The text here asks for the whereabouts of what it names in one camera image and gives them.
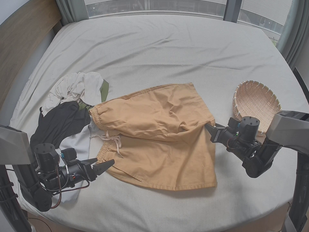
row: wooden floor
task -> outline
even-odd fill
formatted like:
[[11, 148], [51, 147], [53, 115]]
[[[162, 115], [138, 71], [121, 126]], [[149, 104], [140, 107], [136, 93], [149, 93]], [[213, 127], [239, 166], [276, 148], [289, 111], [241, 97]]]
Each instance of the wooden floor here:
[[[238, 228], [226, 230], [224, 232], [269, 232], [269, 231], [279, 231], [281, 229], [284, 216], [288, 210], [289, 204], [285, 204], [284, 206], [280, 207], [279, 209], [273, 211], [271, 214], [269, 214], [266, 217], [263, 217], [259, 220], [256, 220], [254, 222], [248, 223], [246, 225], [243, 225]], [[29, 217], [29, 222], [31, 222], [37, 232], [50, 232], [49, 228], [47, 225], [44, 223], [46, 222], [52, 232], [83, 232], [81, 230], [69, 228], [57, 223], [54, 223], [52, 221], [49, 221], [43, 217], [38, 217], [33, 214], [28, 213]], [[309, 232], [309, 222], [305, 224], [305, 227], [302, 232]]]

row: white bed sheet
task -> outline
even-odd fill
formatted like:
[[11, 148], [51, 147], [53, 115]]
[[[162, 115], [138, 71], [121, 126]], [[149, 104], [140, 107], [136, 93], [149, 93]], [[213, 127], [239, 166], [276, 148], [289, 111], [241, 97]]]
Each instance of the white bed sheet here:
[[[72, 72], [99, 72], [108, 100], [167, 83], [192, 82], [216, 122], [226, 125], [236, 86], [248, 79], [270, 87], [284, 110], [309, 112], [283, 57], [259, 29], [181, 15], [134, 15], [69, 24], [55, 36], [29, 78], [11, 126], [30, 136], [39, 107], [55, 82]], [[89, 157], [102, 145], [91, 139]], [[217, 188], [159, 191], [121, 182], [107, 173], [80, 191], [77, 202], [42, 213], [17, 188], [21, 207], [84, 231], [222, 231], [258, 219], [292, 199], [297, 153], [281, 149], [257, 179], [216, 146]]]

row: curtain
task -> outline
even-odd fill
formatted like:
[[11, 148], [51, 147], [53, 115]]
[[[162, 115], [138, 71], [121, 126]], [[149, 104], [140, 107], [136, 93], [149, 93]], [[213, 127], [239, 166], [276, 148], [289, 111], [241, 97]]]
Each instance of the curtain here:
[[84, 0], [56, 0], [62, 15], [61, 24], [89, 19]]
[[309, 0], [293, 0], [282, 35], [276, 45], [292, 70], [309, 33]]

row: basket rim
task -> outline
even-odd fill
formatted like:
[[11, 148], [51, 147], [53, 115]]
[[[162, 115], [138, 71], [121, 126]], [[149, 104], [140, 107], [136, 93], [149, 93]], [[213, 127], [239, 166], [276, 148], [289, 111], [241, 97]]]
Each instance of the basket rim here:
[[[276, 96], [276, 94], [275, 94], [269, 87], [267, 87], [265, 84], [263, 84], [263, 83], [261, 83], [261, 82], [255, 81], [255, 80], [247, 80], [247, 81], [241, 82], [241, 83], [236, 87], [236, 89], [235, 89], [235, 91], [234, 91], [234, 95], [233, 95], [233, 108], [234, 108], [234, 110], [236, 111], [236, 114], [235, 114], [236, 117], [238, 116], [240, 119], [243, 118], [243, 116], [242, 116], [242, 114], [241, 114], [242, 112], [238, 109], [238, 104], [237, 104], [237, 91], [240, 89], [240, 87], [241, 87], [242, 85], [250, 84], [250, 82], [252, 82], [251, 85], [254, 84], [255, 82], [258, 83], [257, 86], [263, 85], [262, 89], [263, 89], [263, 88], [267, 88], [267, 89], [268, 89], [267, 92], [270, 91], [270, 92], [272, 93], [272, 96], [275, 96], [275, 98], [276, 98], [275, 102], [278, 102], [279, 110], [280, 110], [280, 111], [282, 110], [282, 106], [281, 106], [281, 103], [280, 103], [278, 97]], [[260, 135], [265, 135], [265, 133], [266, 133], [266, 132], [264, 132], [264, 131], [258, 130], [258, 134], [260, 134]]]

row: headboard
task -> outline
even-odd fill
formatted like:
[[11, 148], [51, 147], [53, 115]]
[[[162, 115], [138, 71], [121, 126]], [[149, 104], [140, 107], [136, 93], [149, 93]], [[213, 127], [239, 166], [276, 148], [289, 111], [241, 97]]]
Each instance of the headboard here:
[[0, 109], [18, 71], [60, 19], [55, 0], [30, 0], [0, 25]]

